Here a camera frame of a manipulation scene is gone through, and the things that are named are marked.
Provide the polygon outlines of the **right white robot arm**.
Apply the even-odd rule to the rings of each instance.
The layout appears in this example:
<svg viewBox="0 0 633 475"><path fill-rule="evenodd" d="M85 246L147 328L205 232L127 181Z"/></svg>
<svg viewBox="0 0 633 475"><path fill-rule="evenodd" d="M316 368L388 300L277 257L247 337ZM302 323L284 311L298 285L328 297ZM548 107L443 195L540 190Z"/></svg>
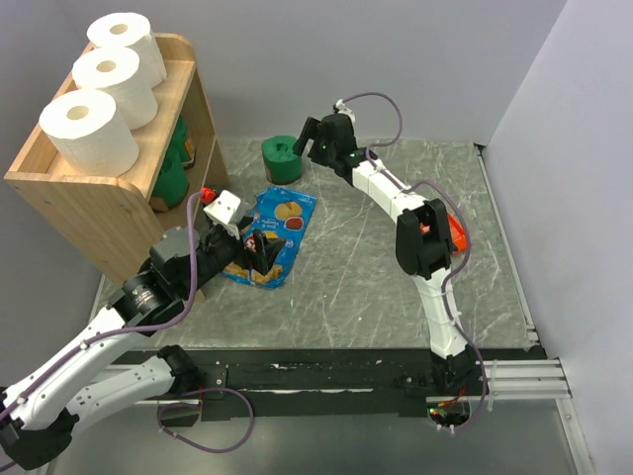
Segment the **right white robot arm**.
<svg viewBox="0 0 633 475"><path fill-rule="evenodd" d="M444 202L408 190L374 152L357 144L352 120L342 113L307 118L294 153L332 169L389 215L396 227L396 259L418 291L434 359L446 365L469 359L469 343L448 281L453 240Z"/></svg>

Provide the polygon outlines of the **white paper towel roll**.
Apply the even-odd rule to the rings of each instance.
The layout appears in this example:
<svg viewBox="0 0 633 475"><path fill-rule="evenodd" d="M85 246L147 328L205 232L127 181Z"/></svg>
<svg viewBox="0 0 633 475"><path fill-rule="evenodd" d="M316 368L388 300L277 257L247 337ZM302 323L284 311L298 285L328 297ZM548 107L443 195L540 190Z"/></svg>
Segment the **white paper towel roll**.
<svg viewBox="0 0 633 475"><path fill-rule="evenodd" d="M53 99L39 125L58 152L83 175L117 177L136 163L139 147L115 99L77 89Z"/></svg>
<svg viewBox="0 0 633 475"><path fill-rule="evenodd" d="M140 57L131 48L97 47L75 60L71 75L79 89L112 96L131 131L149 124L158 112Z"/></svg>
<svg viewBox="0 0 633 475"><path fill-rule="evenodd" d="M167 79L167 70L149 20L135 12L119 12L95 20L87 29L88 40L98 48L121 47L134 50L150 87Z"/></svg>

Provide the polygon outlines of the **green roll front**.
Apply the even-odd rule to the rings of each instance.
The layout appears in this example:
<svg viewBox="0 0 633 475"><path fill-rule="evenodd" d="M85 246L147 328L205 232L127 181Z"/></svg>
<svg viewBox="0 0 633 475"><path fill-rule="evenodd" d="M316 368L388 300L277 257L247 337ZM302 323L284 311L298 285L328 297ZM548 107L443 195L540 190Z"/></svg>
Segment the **green roll front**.
<svg viewBox="0 0 633 475"><path fill-rule="evenodd" d="M178 155L184 169L191 168L195 165L195 145L187 123L182 115L178 117L176 122L170 147Z"/></svg>

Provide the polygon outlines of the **green roll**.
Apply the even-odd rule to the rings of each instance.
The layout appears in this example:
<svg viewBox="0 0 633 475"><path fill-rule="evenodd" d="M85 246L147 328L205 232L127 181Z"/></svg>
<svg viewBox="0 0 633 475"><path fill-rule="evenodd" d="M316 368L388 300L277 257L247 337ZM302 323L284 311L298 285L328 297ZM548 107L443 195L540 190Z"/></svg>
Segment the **green roll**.
<svg viewBox="0 0 633 475"><path fill-rule="evenodd" d="M166 155L158 172L149 205L154 211L167 212L177 207L186 197L189 182L176 154Z"/></svg>
<svg viewBox="0 0 633 475"><path fill-rule="evenodd" d="M195 145L187 123L182 115L178 117L176 122L170 147L178 155L184 169L191 168L195 165Z"/></svg>
<svg viewBox="0 0 633 475"><path fill-rule="evenodd" d="M292 136L275 136L261 145L267 179L275 185L286 185L298 180L303 173L303 162L294 153L296 139Z"/></svg>

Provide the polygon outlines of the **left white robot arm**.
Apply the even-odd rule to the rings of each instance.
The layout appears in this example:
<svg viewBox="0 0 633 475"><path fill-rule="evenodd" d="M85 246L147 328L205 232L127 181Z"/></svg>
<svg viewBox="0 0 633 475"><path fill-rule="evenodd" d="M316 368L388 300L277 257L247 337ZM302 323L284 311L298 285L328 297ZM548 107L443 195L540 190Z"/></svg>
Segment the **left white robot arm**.
<svg viewBox="0 0 633 475"><path fill-rule="evenodd" d="M12 465L34 470L53 461L82 430L137 401L183 395L203 378L192 357L167 345L146 362L94 383L135 344L179 324L197 291L232 262L271 269L285 242L256 230L231 235L220 225L205 238L172 228L137 275L113 293L94 320L47 363L1 392L1 447Z"/></svg>

